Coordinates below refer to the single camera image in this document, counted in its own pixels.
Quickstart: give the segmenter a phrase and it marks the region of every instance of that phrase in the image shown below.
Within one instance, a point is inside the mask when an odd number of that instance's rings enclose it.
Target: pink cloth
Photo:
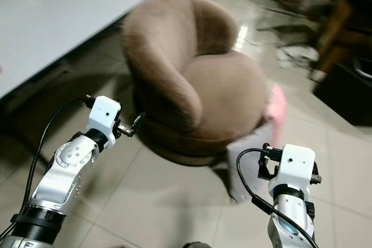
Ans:
[[[271,146],[276,146],[280,133],[283,129],[285,114],[287,112],[287,101],[281,87],[277,84],[271,89],[269,102],[266,106],[264,118],[266,122],[274,124],[273,142]]]

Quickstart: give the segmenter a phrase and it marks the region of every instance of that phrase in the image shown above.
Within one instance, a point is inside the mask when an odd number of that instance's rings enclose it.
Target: clutter on floor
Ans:
[[[309,68],[311,62],[318,60],[318,52],[310,46],[285,46],[277,49],[277,59],[280,67],[299,66]]]

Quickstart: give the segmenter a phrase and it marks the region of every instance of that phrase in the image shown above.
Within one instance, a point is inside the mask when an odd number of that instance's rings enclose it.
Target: electrical cord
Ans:
[[[40,151],[41,151],[42,145],[44,144],[45,136],[46,136],[47,132],[49,131],[50,126],[56,120],[56,118],[58,117],[58,115],[61,114],[61,112],[63,112],[64,110],[66,110],[71,105],[74,105],[74,104],[80,103],[80,102],[83,102],[84,103],[85,101],[86,101],[85,99],[76,99],[76,100],[72,100],[69,103],[65,104],[63,107],[61,107],[53,115],[53,117],[49,120],[48,124],[46,125],[46,127],[44,129],[44,132],[42,133],[42,136],[40,138],[40,141],[39,141],[39,144],[38,144],[38,147],[37,147],[37,151],[36,151],[36,153],[35,153],[35,155],[33,157],[33,161],[31,163],[30,171],[28,172],[28,178],[27,178],[27,183],[26,183],[26,190],[24,191],[23,202],[22,202],[22,206],[21,206],[21,209],[19,211],[19,214],[23,214],[24,213],[24,211],[25,211],[25,209],[27,207],[28,200],[30,199],[31,187],[32,187],[32,183],[33,183],[33,178],[34,178],[34,173],[35,173],[35,168],[36,168],[37,160],[39,159]],[[47,170],[50,168],[51,164],[53,163],[53,159],[54,159],[54,156],[51,159],[51,161],[49,162],[48,167],[46,168]],[[15,226],[15,222],[14,223],[11,223],[10,226],[7,227],[0,234],[0,241],[2,241],[4,239],[4,237],[6,237],[13,230],[14,226]]]
[[[262,152],[262,149],[261,148],[249,148],[249,149],[246,149],[246,150],[242,151],[238,155],[238,158],[237,158],[238,175],[239,175],[239,177],[240,177],[240,179],[241,179],[241,181],[242,181],[245,189],[252,196],[252,203],[255,204],[255,205],[257,205],[262,211],[264,211],[268,215],[270,215],[271,213],[274,213],[274,214],[278,215],[280,218],[282,218],[287,223],[289,223],[290,225],[292,225],[301,235],[303,235],[303,237],[306,238],[306,240],[311,244],[311,246],[313,248],[319,248],[318,245],[315,243],[315,241],[312,239],[312,237],[309,234],[307,234],[307,232],[303,228],[301,228],[295,221],[293,221],[292,219],[290,219],[288,216],[286,216],[282,212],[276,210],[273,205],[271,205],[270,203],[268,203],[267,201],[265,201],[264,199],[262,199],[260,196],[258,196],[257,194],[255,194],[250,189],[250,187],[248,186],[248,184],[246,183],[246,181],[244,179],[243,173],[242,173],[241,168],[240,168],[240,159],[243,157],[243,155],[245,155],[245,154],[247,154],[249,152]]]

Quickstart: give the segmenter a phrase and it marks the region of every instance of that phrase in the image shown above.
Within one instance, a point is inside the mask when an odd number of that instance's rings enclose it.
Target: fuzzy upholstery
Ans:
[[[234,19],[208,0],[147,0],[124,19],[136,103],[148,115],[142,131],[186,164],[221,154],[262,118],[264,75],[231,51],[236,37]]]

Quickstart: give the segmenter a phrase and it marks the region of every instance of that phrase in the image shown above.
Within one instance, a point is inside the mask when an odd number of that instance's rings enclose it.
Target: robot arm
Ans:
[[[105,96],[88,97],[91,108],[86,133],[77,133],[57,149],[54,162],[31,195],[26,210],[12,218],[15,228],[0,244],[1,248],[50,248],[65,217],[78,197],[83,178],[98,159],[111,148],[121,133],[133,136],[140,115],[131,127],[121,125],[118,102]]]
[[[280,163],[273,175],[266,168],[269,159]],[[309,201],[309,186],[321,182],[314,151],[295,145],[285,145],[279,150],[265,144],[259,165],[259,177],[270,180],[269,194],[274,199],[274,208],[313,236],[315,214],[314,204]],[[312,247],[297,229],[275,213],[270,216],[267,231],[275,248]]]

